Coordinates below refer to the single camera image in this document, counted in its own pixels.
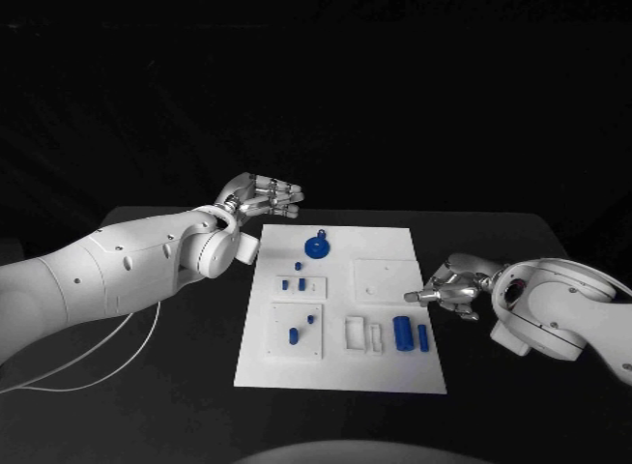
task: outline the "blue object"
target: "blue object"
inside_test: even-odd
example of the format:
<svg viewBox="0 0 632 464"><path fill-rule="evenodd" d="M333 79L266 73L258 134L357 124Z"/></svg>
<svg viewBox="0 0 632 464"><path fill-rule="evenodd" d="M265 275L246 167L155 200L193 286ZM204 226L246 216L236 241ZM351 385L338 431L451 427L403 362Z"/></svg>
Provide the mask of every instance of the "blue object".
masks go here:
<svg viewBox="0 0 632 464"><path fill-rule="evenodd" d="M305 242L305 253L311 258L320 259L327 256L328 252L330 243L325 240L325 231L320 229L318 235L311 237Z"/></svg>
<svg viewBox="0 0 632 464"><path fill-rule="evenodd" d="M428 347L428 328L425 327L423 324L418 325L418 338L420 340L420 351L423 353L428 353L429 347Z"/></svg>
<svg viewBox="0 0 632 464"><path fill-rule="evenodd" d="M297 345L299 340L299 334L298 330L295 328L291 328L288 331L288 341L291 342L291 345Z"/></svg>
<svg viewBox="0 0 632 464"><path fill-rule="evenodd" d="M413 335L410 334L410 321L406 316L393 318L393 326L396 329L396 346L399 351L413 350Z"/></svg>

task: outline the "black curtain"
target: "black curtain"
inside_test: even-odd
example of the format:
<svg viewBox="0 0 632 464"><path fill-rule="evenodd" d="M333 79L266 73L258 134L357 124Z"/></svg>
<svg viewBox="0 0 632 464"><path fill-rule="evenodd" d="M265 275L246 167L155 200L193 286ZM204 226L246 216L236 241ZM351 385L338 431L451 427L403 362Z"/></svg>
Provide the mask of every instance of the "black curtain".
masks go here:
<svg viewBox="0 0 632 464"><path fill-rule="evenodd" d="M632 8L294 3L0 20L0 235L44 254L249 171L305 208L539 214L632 279Z"/></svg>

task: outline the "black table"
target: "black table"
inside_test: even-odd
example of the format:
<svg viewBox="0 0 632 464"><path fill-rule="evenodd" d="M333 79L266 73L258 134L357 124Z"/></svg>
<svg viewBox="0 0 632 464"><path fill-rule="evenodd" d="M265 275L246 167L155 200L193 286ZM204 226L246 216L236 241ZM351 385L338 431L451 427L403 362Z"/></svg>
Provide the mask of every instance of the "black table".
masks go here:
<svg viewBox="0 0 632 464"><path fill-rule="evenodd" d="M190 208L124 207L103 225ZM540 217L518 214L314 211L263 223L409 227L423 280L455 252L498 262L567 257ZM276 447L337 439L393 441L492 462L632 462L632 389L598 355L520 358L490 340L490 297L468 323L431 307L448 395L235 388L253 266L188 285L163 304L144 352L91 389L0 395L0 462L230 462ZM99 352L39 385L105 376L139 346L154 309L141 311ZM56 333L18 353L3 386L56 367L121 319Z"/></svg>

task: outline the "robotic hand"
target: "robotic hand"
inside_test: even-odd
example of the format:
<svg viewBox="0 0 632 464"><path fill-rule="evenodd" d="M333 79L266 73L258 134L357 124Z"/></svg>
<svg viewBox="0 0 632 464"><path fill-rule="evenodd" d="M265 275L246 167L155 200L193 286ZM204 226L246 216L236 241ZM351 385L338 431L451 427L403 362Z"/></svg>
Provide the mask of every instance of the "robotic hand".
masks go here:
<svg viewBox="0 0 632 464"><path fill-rule="evenodd" d="M259 241L239 227L261 214L295 218L302 199L299 186L243 173L214 205L114 224L52 254L1 266L0 365L49 334L132 314L216 278L235 258L250 264Z"/></svg>
<svg viewBox="0 0 632 464"><path fill-rule="evenodd" d="M477 321L471 301L491 295L497 324L491 338L517 355L534 348L557 360L575 361L590 343L618 379L632 385L632 304L615 304L618 287L609 275L565 259L498 265L452 254L423 289L407 302L439 306Z"/></svg>

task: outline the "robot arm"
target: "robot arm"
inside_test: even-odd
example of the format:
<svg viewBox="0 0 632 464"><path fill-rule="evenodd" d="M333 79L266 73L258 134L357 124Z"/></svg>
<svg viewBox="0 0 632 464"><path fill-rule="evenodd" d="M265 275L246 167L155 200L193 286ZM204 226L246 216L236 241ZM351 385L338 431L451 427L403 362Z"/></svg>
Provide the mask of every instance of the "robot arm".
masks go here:
<svg viewBox="0 0 632 464"><path fill-rule="evenodd" d="M67 327L142 310L216 278L259 241L239 232L259 214L297 217L299 186L243 173L213 206L98 229L52 254L0 267L0 365ZM226 224L217 225L217 219Z"/></svg>
<svg viewBox="0 0 632 464"><path fill-rule="evenodd" d="M575 361L586 343L611 371L632 385L632 304L614 304L618 287L608 275L563 259L500 266L475 256L454 254L422 291L405 294L407 302L435 301L477 320L469 302L491 294L497 324L491 338L517 355L534 348L547 356Z"/></svg>

